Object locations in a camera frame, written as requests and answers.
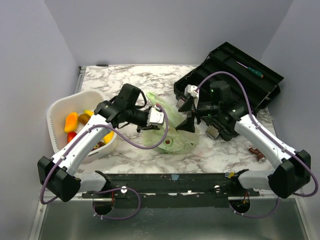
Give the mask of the green plastic bag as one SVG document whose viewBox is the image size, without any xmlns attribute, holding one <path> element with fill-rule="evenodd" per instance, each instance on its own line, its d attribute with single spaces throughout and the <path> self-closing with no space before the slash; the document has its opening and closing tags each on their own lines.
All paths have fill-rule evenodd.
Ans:
<svg viewBox="0 0 320 240">
<path fill-rule="evenodd" d="M 199 144 L 199 129 L 196 127 L 194 133 L 176 130 L 176 127 L 185 120 L 183 115 L 178 112 L 177 108 L 154 92 L 148 92 L 146 97 L 152 106 L 160 104 L 164 108 L 169 121 L 166 138 L 155 149 L 164 154 L 186 154 L 193 151 Z"/>
</svg>

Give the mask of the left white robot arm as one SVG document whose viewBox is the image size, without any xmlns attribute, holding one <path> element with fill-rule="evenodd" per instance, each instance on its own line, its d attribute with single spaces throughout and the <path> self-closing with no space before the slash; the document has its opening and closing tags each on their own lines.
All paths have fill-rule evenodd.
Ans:
<svg viewBox="0 0 320 240">
<path fill-rule="evenodd" d="M 101 198 L 110 194 L 111 185 L 102 173 L 94 172 L 80 177 L 75 174 L 87 155 L 110 132 L 116 133 L 130 145 L 144 149 L 117 130 L 120 123 L 134 124 L 141 130 L 158 130 L 160 126 L 169 125 L 168 116 L 160 104 L 148 109 L 136 105 L 139 96 L 144 95 L 138 87 L 124 84 L 118 95 L 97 105 L 88 123 L 62 150 L 51 158 L 43 156 L 38 161 L 39 180 L 42 184 L 40 202 L 43 205 L 51 203 L 44 199 L 46 190 L 63 202 L 83 192 L 95 192 Z"/>
</svg>

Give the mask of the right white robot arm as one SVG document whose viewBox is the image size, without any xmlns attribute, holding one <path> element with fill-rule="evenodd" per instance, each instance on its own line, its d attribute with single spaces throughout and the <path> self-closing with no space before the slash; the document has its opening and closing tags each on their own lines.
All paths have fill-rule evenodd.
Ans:
<svg viewBox="0 0 320 240">
<path fill-rule="evenodd" d="M 193 133 L 195 124 L 205 121 L 206 134 L 225 141 L 241 135 L 253 144 L 271 163 L 272 170 L 241 170 L 228 177 L 230 191 L 241 196 L 248 189 L 271 190 L 280 198 L 295 194 L 311 180 L 311 156 L 305 150 L 297 151 L 268 131 L 251 110 L 237 104 L 225 81 L 210 84 L 211 100 L 200 102 L 200 90 L 188 84 L 180 98 L 179 112 L 187 118 L 176 129 Z"/>
</svg>

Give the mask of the yellow fake banana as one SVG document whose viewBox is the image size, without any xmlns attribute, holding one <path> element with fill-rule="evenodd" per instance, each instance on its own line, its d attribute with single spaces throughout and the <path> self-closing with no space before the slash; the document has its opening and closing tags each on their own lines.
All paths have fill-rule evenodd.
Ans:
<svg viewBox="0 0 320 240">
<path fill-rule="evenodd" d="M 87 114 L 88 116 L 90 116 L 90 117 L 94 114 L 94 112 L 91 111 L 91 110 L 84 110 L 83 112 L 84 112 L 85 114 Z"/>
<path fill-rule="evenodd" d="M 114 132 L 111 131 L 110 133 L 105 135 L 102 140 L 107 145 L 113 139 L 113 137 L 114 137 Z"/>
</svg>

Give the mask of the dark purple fake mangosteen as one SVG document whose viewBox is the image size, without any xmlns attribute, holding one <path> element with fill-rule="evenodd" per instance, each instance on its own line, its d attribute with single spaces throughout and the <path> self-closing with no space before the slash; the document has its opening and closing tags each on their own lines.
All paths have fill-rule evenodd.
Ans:
<svg viewBox="0 0 320 240">
<path fill-rule="evenodd" d="M 94 146 L 94 148 L 93 148 L 92 150 L 93 150 L 93 151 L 94 151 L 94 150 L 97 150 L 97 149 L 103 147 L 104 145 L 105 145 L 105 143 L 104 143 L 103 141 L 99 141 L 99 142 Z"/>
</svg>

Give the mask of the brown fake kiwi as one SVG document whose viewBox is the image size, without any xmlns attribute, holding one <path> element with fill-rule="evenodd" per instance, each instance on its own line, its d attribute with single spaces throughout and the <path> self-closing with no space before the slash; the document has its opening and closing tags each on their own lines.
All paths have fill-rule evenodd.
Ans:
<svg viewBox="0 0 320 240">
<path fill-rule="evenodd" d="M 83 114 L 80 114 L 77 118 L 78 122 L 81 123 L 82 125 L 86 125 L 89 120 L 90 120 L 91 116 L 86 114 L 86 113 L 83 113 Z"/>
</svg>

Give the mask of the yellow black connector plug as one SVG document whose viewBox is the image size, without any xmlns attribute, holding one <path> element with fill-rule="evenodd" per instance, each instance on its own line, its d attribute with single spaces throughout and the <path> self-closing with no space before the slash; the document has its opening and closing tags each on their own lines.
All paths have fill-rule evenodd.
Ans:
<svg viewBox="0 0 320 240">
<path fill-rule="evenodd" d="M 235 172 L 226 172 L 226 173 L 224 174 L 224 177 L 227 178 L 227 179 L 230 179 L 230 178 L 232 178 L 234 175 L 235 175 Z"/>
</svg>

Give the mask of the black plastic toolbox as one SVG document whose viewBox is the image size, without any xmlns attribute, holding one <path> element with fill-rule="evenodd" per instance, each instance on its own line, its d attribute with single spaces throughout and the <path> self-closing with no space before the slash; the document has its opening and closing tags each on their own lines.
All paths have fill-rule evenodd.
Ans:
<svg viewBox="0 0 320 240">
<path fill-rule="evenodd" d="M 236 61 L 263 73 L 257 78 Z M 187 85 L 197 86 L 200 102 L 211 100 L 210 85 L 225 81 L 231 89 L 231 96 L 240 105 L 251 109 L 254 116 L 281 92 L 279 84 L 283 76 L 266 67 L 239 48 L 225 42 L 212 50 L 195 69 L 176 81 L 173 92 L 177 101 L 184 97 Z"/>
</svg>

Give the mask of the white plastic basket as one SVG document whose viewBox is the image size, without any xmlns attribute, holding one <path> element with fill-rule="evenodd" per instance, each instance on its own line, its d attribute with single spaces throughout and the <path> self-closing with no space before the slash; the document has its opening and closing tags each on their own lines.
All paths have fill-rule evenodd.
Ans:
<svg viewBox="0 0 320 240">
<path fill-rule="evenodd" d="M 46 119 L 54 153 L 59 152 L 68 144 L 67 133 L 64 132 L 66 117 L 73 112 L 80 115 L 84 113 L 84 110 L 93 111 L 100 102 L 106 99 L 103 92 L 90 89 L 61 98 L 49 107 Z M 113 138 L 106 145 L 91 151 L 82 163 L 89 164 L 111 154 L 117 143 L 117 134 L 114 133 Z"/>
</svg>

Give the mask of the brown small tool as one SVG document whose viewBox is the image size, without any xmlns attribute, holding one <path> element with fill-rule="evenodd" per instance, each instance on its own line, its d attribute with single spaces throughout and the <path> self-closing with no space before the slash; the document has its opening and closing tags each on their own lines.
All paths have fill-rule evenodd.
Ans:
<svg viewBox="0 0 320 240">
<path fill-rule="evenodd" d="M 252 148 L 251 147 L 251 148 L 248 149 L 248 151 L 251 154 L 255 155 L 255 157 L 256 157 L 258 162 L 263 163 L 263 162 L 266 161 L 266 157 L 264 156 L 264 154 L 260 150 L 258 150 L 257 148 Z"/>
</svg>

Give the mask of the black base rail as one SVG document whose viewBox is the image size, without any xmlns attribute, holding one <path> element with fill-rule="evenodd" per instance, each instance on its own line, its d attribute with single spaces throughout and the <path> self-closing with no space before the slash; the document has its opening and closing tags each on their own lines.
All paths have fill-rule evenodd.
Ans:
<svg viewBox="0 0 320 240">
<path fill-rule="evenodd" d="M 82 194 L 93 199 L 101 210 L 114 200 L 116 208 L 227 208 L 229 200 L 258 197 L 253 189 L 244 189 L 224 173 L 151 173 L 113 174 L 98 172 L 106 178 L 106 184 Z"/>
</svg>

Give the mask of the green handled screwdriver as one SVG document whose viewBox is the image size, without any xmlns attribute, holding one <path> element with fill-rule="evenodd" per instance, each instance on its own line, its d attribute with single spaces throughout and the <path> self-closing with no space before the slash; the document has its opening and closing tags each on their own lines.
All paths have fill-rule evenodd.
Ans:
<svg viewBox="0 0 320 240">
<path fill-rule="evenodd" d="M 239 62 L 239 61 L 236 61 L 237 64 L 239 64 L 240 66 L 244 67 L 245 69 L 247 69 L 247 71 L 249 73 L 251 73 L 253 76 L 259 78 L 259 79 L 262 79 L 264 77 L 263 73 L 252 68 L 252 67 L 249 67 L 249 66 L 246 66 L 244 65 L 243 63 Z"/>
</svg>

